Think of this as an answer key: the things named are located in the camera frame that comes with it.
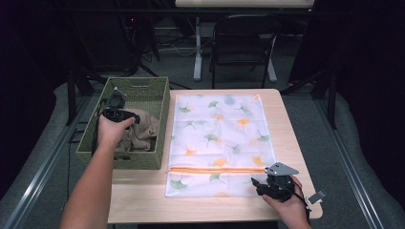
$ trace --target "basket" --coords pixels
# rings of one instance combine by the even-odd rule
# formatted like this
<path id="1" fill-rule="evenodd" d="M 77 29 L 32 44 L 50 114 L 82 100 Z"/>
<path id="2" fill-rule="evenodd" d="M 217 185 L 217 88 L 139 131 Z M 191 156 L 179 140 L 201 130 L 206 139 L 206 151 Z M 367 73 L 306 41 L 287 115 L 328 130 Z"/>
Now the basket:
<path id="1" fill-rule="evenodd" d="M 116 152 L 116 156 L 121 159 L 115 159 L 114 168 L 138 170 L 160 169 L 170 103 L 168 78 L 110 77 L 104 86 L 104 90 L 97 104 L 104 98 L 108 98 L 114 87 L 117 87 L 120 91 L 127 94 L 124 109 L 141 109 L 149 112 L 160 121 L 158 135 L 156 140 L 151 142 L 150 151 Z M 95 107 L 93 114 L 97 112 L 97 107 L 98 105 Z M 92 142 L 95 126 L 96 117 L 92 115 L 76 151 L 78 157 L 86 164 L 88 164 L 92 158 Z"/>

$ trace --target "hand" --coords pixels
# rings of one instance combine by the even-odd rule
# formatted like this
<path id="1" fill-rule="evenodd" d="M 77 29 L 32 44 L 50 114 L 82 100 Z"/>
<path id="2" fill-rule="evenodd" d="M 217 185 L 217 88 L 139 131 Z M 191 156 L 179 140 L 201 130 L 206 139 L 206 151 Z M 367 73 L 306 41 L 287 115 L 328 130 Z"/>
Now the hand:
<path id="1" fill-rule="evenodd" d="M 301 193 L 300 189 L 302 187 L 301 182 L 294 176 L 291 176 L 291 178 L 299 185 L 299 187 L 297 187 L 297 185 L 294 186 L 295 193 L 298 194 L 298 196 L 302 196 L 303 194 Z M 292 197 L 285 202 L 279 202 L 277 199 L 271 198 L 267 195 L 263 195 L 263 200 L 277 210 L 282 221 L 289 229 L 310 228 L 307 222 L 307 214 L 304 203 L 295 195 L 292 195 Z"/>
<path id="2" fill-rule="evenodd" d="M 134 122 L 134 117 L 121 122 L 113 122 L 101 114 L 98 121 L 98 145 L 116 148 L 121 141 L 124 130 Z"/>

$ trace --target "desk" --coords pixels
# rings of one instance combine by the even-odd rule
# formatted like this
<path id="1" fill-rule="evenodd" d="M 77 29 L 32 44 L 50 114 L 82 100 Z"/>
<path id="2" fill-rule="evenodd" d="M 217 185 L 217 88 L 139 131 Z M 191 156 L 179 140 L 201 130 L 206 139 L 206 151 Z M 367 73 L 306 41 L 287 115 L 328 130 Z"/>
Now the desk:
<path id="1" fill-rule="evenodd" d="M 161 169 L 114 170 L 110 223 L 164 223 L 212 221 L 260 221 L 279 219 L 261 197 L 255 198 L 166 198 L 165 184 L 176 94 L 259 94 L 270 129 L 275 155 L 280 162 L 297 169 L 307 197 L 315 193 L 307 165 L 278 91 L 178 90 L 171 91 Z M 319 203 L 310 205 L 310 217 L 322 216 Z"/>
<path id="2" fill-rule="evenodd" d="M 278 8 L 278 9 L 310 9 L 314 0 L 176 0 L 176 7 L 179 8 Z M 196 18 L 196 63 L 194 65 L 194 80 L 201 80 L 202 62 L 201 55 L 201 21 L 200 17 Z M 277 76 L 274 71 L 273 63 L 268 62 L 267 73 L 270 82 L 277 82 Z"/>

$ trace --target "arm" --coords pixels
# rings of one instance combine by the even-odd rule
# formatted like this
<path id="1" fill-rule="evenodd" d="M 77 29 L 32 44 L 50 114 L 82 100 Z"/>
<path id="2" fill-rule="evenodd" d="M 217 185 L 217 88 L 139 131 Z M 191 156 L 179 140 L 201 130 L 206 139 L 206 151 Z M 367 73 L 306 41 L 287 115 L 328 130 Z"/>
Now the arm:
<path id="1" fill-rule="evenodd" d="M 292 180 L 300 187 L 295 185 L 295 193 L 302 196 L 300 188 L 301 182 L 294 176 L 291 176 Z M 307 222 L 307 215 L 305 211 L 304 203 L 296 196 L 292 196 L 285 202 L 279 202 L 278 200 L 271 198 L 267 195 L 263 195 L 263 200 L 271 207 L 277 210 L 280 214 L 281 220 L 286 224 L 289 229 L 309 229 L 311 228 Z"/>
<path id="2" fill-rule="evenodd" d="M 71 194 L 60 228 L 107 227 L 115 149 L 125 128 L 134 121 L 131 117 L 116 123 L 100 116 L 98 147 Z"/>

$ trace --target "office chair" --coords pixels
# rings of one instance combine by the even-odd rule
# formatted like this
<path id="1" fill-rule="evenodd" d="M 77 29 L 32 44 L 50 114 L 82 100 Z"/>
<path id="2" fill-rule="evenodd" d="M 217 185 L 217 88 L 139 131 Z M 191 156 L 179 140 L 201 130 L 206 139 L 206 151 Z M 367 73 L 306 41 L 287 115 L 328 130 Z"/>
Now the office chair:
<path id="1" fill-rule="evenodd" d="M 264 65 L 262 88 L 265 87 L 267 66 L 273 41 L 281 25 L 268 14 L 233 14 L 220 19 L 214 27 L 209 70 L 215 89 L 215 66 Z"/>

